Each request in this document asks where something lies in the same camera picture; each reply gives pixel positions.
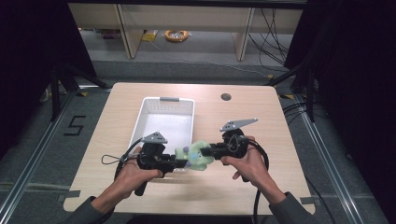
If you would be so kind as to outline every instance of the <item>white basket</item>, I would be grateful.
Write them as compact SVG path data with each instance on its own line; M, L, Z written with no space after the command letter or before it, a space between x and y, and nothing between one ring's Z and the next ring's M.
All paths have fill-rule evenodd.
M164 144L164 154L175 154L175 148L191 145L194 107L192 99L146 97L140 107L130 145L155 132L168 141Z

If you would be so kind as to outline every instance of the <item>person's hand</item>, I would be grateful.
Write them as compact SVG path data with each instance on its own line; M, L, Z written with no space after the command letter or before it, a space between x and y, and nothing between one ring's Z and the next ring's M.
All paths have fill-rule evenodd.
M129 159L120 170L116 180L95 200L92 206L102 213L107 213L123 199L129 198L132 192L140 187L145 181L162 177L159 170L141 170L136 159Z
M239 176L248 179L253 186L262 192L270 204L280 203L286 198L269 175L262 154L253 145L247 146L247 154L244 158L237 159L225 156L221 158L221 162L224 165L235 167L236 173L233 175L233 179L237 179Z

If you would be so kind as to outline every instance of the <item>black tape marking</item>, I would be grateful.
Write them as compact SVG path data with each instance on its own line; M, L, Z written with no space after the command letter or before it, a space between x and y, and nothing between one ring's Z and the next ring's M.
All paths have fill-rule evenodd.
M73 122L75 121L75 119L85 119L85 118L86 118L86 116L74 116L72 118L72 120L70 121L68 127L69 128L78 128L78 132L77 133L64 133L64 136L79 136L84 125L74 125Z

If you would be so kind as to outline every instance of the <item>floor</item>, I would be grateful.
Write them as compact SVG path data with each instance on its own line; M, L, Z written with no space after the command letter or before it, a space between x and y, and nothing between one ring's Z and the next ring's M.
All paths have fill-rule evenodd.
M222 73L229 71L230 76L235 76L238 78L237 81L243 84L248 84L248 82L244 83L244 80L257 82L258 79L254 78L260 78L265 83L271 76L277 77L282 74L281 71L287 70L270 56L260 55L251 39L247 44L245 60L238 62L234 54L231 34L190 32L186 41L170 43L163 38L163 33L164 31L159 31L153 43L142 42L136 57L128 60L120 39L103 39L101 34L95 31L81 31L99 78L109 82L130 80L130 76L139 76L139 74L133 74L134 70L125 67L128 66L125 64L130 63L134 65L134 68L140 66L140 73L149 70L149 67L145 66L153 63L159 66L166 64L171 68L173 67L169 64L174 64L176 67L186 66L186 68L191 65L193 68L203 69L202 71L206 68ZM252 34L252 39L259 43L259 46L262 44L260 34ZM286 48L291 39L292 35L278 36L278 41ZM277 46L273 38L270 43ZM264 48L282 60L278 49L268 45ZM193 75L190 79L186 79L186 82L192 82L196 80L196 76L200 76L192 70L191 73ZM143 80L146 81L156 80L154 78L161 79L159 71L156 74L150 71L146 75L147 77L139 78L145 78ZM300 99L300 96L290 96L289 85L292 80L293 77L288 78L276 86L279 101L284 108L298 103ZM79 83L90 84L84 80L80 80ZM43 223L48 220L58 222L68 216L62 207L63 196L73 181L84 150L100 117L100 108L103 108L106 103L107 96L108 91L93 91L86 97L73 97L70 109L64 112L63 120L60 121L56 133L49 140L45 155L32 171L34 174L26 189L22 190L24 193L18 205L13 208L9 223ZM29 162L31 155L35 154L36 146L42 144L41 136L47 134L47 127L50 125L48 119L50 107L50 101L43 102L26 126L20 143L0 161L0 201L3 202L9 196L12 184L18 181L19 176L24 173L25 164ZM329 152L335 172L340 176L343 184L341 187L335 186L331 174L334 170L327 168L320 153L321 149L318 149L320 147L318 147L318 142L313 141L312 132L309 132L309 127L312 128L312 125L307 122L306 114L302 112L304 108L296 107L286 113L290 133L307 181L312 182L309 186L317 205L314 216L320 223L388 223L357 167L346 157L344 145L332 126L332 122L326 117L325 109L320 105L315 105L314 109L316 118L314 127L318 129L321 137L323 144L321 147L325 147L325 151ZM79 138L70 141L64 137L64 133L70 132L68 129L70 119L81 114L87 115L84 120L84 132ZM345 189L350 194L353 204L357 206L357 217L360 220L351 218L350 213L344 207L339 188ZM115 214L107 223L125 223L129 218L129 214Z

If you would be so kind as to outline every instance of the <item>gray carpet floor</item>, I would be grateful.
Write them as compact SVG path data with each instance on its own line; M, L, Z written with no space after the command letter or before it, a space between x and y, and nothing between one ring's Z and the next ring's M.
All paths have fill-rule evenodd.
M253 60L253 55L255 55L255 53L251 51L247 52L246 62L233 62L233 65L237 66L239 69L256 71L260 74L207 63L167 62L162 60L148 62L147 60L150 59L150 55L152 56L151 53L153 51L153 49L151 49L151 51L147 50L150 48L150 45L141 46L141 54L143 55L143 52L146 52L147 55L143 55L139 60L103 60L101 58L103 56L101 56L102 53L98 53L101 49L97 48L95 49L97 51L94 52L94 45L90 45L92 42L87 42L87 48L93 58L93 65L97 71L98 77L108 84L114 84L118 81L128 81L262 85L268 81L268 75L277 77L282 74L281 72L262 68L257 65L257 62L250 61L250 59ZM123 52L120 47L120 41L117 43L118 45L112 49L121 55ZM161 45L161 42L156 44L159 46L167 46L166 43ZM233 54L232 52L223 53L227 55ZM282 67L274 67L273 64L268 64L268 66L282 69ZM289 94L291 82L292 78L289 78L277 85L277 92L279 94ZM78 79L78 83L89 84L83 79ZM63 210L62 196L65 195L73 182L74 175L77 172L86 146L89 144L108 95L108 91L89 91L88 95L85 97L74 97L64 114L64 118L54 138L49 144L45 157L35 171L30 185L13 212L9 223L56 223L69 215ZM296 103L293 99L279 99L279 101L282 107ZM323 136L323 141L327 149L332 153L332 159L343 177L346 187L349 189L358 205L364 222L388 223L371 191L364 183L354 162L345 156L345 147L337 131L332 126L332 121L327 118L325 109L320 105L315 105L314 108L318 130ZM51 101L44 102L42 106L36 110L30 122L26 125L19 139L19 143L0 161L0 202L7 197L10 186L18 179L25 163L29 160L41 136L50 124L50 113ZM74 116L85 116L84 119L76 119L75 121L76 124L83 125L84 127L78 136L65 136L65 133L74 133L76 131L68 127ZM290 133L305 175L312 181L315 188L323 197L336 223L348 223L346 212L324 169L309 132L305 128L302 117L298 114L293 114L286 116L286 118L287 122L290 123ZM310 190L314 198L318 199L318 194L314 189L310 187ZM320 223L332 223L330 214L322 203L317 204L314 216L320 220ZM131 218L131 214L116 213L107 223L126 223L129 218Z

